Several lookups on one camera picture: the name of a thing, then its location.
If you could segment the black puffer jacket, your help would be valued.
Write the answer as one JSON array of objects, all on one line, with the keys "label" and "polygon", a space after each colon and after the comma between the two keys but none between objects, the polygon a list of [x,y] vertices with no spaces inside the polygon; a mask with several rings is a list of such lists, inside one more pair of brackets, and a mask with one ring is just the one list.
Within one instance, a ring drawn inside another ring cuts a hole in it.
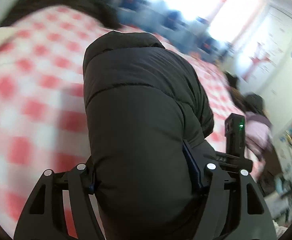
[{"label": "black puffer jacket", "polygon": [[109,32],[83,62],[96,198],[107,239],[190,239],[201,197],[183,154],[213,153],[193,66],[149,33]]}]

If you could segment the red white checkered bedspread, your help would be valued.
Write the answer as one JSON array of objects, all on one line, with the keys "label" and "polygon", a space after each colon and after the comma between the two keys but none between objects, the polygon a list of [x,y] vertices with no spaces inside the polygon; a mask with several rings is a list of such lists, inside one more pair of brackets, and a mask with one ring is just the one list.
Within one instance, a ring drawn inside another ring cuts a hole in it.
[{"label": "red white checkered bedspread", "polygon": [[62,5],[14,26],[0,47],[0,226],[9,236],[46,169],[67,171],[89,157],[83,58],[108,32]]}]

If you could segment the cluttered white bookshelf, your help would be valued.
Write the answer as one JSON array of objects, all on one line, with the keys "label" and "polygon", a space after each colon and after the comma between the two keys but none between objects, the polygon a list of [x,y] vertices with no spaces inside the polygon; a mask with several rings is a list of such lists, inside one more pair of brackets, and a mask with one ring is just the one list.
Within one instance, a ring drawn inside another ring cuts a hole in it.
[{"label": "cluttered white bookshelf", "polygon": [[259,183],[273,220],[288,227],[292,224],[292,127],[274,141],[274,150]]}]

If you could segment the black coat by wall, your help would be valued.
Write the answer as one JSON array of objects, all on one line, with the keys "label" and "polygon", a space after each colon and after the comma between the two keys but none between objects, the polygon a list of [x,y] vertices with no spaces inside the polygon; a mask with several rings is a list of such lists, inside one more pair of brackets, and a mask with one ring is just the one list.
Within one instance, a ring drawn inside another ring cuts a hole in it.
[{"label": "black coat by wall", "polygon": [[17,0],[7,15],[0,21],[0,27],[9,27],[23,17],[40,9],[63,5],[97,19],[108,29],[119,29],[121,24],[115,9],[104,0]]}]

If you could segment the wardrobe with tree decal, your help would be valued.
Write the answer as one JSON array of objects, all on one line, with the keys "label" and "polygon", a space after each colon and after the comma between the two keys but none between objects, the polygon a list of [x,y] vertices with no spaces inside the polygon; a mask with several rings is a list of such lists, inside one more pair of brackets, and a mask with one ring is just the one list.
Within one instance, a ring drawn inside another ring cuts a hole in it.
[{"label": "wardrobe with tree decal", "polygon": [[270,8],[237,56],[242,94],[255,93],[279,136],[292,124],[292,18]]}]

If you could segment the dark clothes pile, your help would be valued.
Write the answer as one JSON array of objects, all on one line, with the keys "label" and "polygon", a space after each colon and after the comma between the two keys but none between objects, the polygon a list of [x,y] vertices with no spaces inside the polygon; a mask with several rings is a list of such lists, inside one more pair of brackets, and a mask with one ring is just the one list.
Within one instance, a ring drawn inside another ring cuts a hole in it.
[{"label": "dark clothes pile", "polygon": [[241,94],[237,89],[239,78],[231,75],[229,72],[224,72],[224,74],[229,85],[228,91],[235,106],[243,112],[252,112],[265,116],[264,99],[255,93],[249,93],[246,95]]}]

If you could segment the blue whale curtain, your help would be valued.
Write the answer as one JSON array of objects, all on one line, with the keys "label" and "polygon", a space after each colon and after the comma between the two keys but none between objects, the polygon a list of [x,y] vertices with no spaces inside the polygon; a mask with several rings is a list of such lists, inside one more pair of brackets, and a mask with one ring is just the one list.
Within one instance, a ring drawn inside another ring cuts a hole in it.
[{"label": "blue whale curtain", "polygon": [[213,19],[227,0],[105,0],[122,25],[166,38],[183,54],[198,53],[213,62],[226,48],[209,33]]}]

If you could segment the pink purple garment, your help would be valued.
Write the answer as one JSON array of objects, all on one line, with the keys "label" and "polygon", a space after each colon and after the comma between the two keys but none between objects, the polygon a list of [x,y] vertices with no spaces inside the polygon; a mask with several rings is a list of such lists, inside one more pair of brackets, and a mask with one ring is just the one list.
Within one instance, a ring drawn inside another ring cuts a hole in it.
[{"label": "pink purple garment", "polygon": [[271,129],[272,124],[266,116],[245,113],[245,143],[259,161],[264,159],[265,152],[272,151]]}]

